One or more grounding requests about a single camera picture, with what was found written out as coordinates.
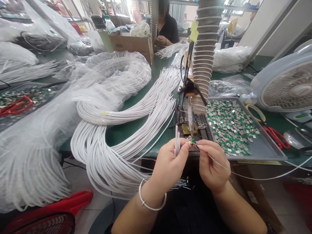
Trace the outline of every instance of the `floor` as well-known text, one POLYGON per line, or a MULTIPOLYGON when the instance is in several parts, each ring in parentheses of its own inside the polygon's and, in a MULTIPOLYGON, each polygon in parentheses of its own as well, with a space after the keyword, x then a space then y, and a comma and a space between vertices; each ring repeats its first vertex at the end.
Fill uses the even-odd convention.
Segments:
MULTIPOLYGON (((78 165, 76 160, 67 159, 68 162, 78 165)), ((251 165, 254 178, 264 178, 262 166, 251 165)), ((84 207, 76 216, 75 234, 88 234, 90 227, 99 213, 112 202, 112 199, 97 192, 91 185, 85 170, 79 167, 66 168, 65 174, 73 185, 73 191, 93 190, 92 202, 84 207)), ((280 175, 279 172, 266 170, 265 177, 280 175)), ((283 187, 283 180, 260 181, 263 193, 273 208, 275 214, 285 227, 288 234, 311 234, 300 216, 292 196, 283 187)))

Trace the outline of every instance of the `electric fan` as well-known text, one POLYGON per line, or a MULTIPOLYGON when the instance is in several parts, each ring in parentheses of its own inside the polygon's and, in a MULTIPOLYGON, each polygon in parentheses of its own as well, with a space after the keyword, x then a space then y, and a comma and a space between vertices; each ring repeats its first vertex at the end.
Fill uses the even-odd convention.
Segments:
POLYGON ((257 105, 287 118, 312 119, 312 44, 264 68, 251 82, 257 105))

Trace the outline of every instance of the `metal tray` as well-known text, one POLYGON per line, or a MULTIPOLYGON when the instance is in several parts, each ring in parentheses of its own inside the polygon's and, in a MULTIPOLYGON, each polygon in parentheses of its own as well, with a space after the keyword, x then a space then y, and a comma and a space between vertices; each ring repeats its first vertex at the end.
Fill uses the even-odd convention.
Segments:
POLYGON ((254 125, 260 132, 260 137, 253 139, 250 142, 250 153, 251 156, 246 157, 227 157, 229 160, 262 160, 262 161, 285 161, 287 160, 286 155, 281 151, 281 149, 275 144, 272 138, 267 134, 267 132, 262 128, 255 117, 250 113, 250 111, 245 107, 241 100, 237 97, 209 97, 208 101, 213 100, 230 100, 237 102, 240 107, 250 115, 253 120, 254 125))

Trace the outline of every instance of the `hand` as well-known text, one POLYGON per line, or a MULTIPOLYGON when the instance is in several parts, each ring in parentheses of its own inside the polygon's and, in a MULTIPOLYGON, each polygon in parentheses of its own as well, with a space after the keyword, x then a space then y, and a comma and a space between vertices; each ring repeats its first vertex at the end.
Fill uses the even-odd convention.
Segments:
POLYGON ((181 178, 191 145, 181 138, 181 148, 178 156, 174 154, 175 139, 163 145, 158 153, 152 177, 149 179, 160 194, 164 195, 181 178))
POLYGON ((200 149, 199 174, 201 179, 213 193, 223 192, 231 175, 230 163, 224 151, 219 144, 212 141, 200 140, 196 144, 200 149), (228 170, 212 160, 207 154, 228 170))
POLYGON ((162 46, 164 45, 164 46, 167 46, 168 45, 168 42, 169 42, 169 40, 166 38, 166 37, 164 37, 164 36, 158 36, 157 38, 156 38, 156 41, 159 43, 159 44, 161 44, 162 46))

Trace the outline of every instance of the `silver bangle bracelet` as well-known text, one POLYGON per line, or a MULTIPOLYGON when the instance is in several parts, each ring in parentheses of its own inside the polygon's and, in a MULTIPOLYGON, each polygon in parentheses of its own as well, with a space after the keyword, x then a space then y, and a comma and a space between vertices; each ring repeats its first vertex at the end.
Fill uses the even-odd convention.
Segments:
POLYGON ((161 209, 165 206, 165 204, 166 204, 166 201, 167 201, 167 193, 165 193, 165 196, 164 196, 162 205, 161 205, 159 208, 157 208, 157 209, 148 206, 148 205, 145 203, 145 201, 143 200, 142 195, 141 195, 141 188, 142 188, 142 185, 143 185, 144 180, 150 179, 150 178, 151 178, 151 176, 148 176, 148 177, 144 178, 144 179, 142 180, 142 182, 140 183, 140 187, 139 187, 139 197, 140 197, 140 199, 141 199, 142 206, 144 205, 146 208, 149 208, 149 209, 152 210, 152 211, 159 211, 159 210, 161 210, 161 209))

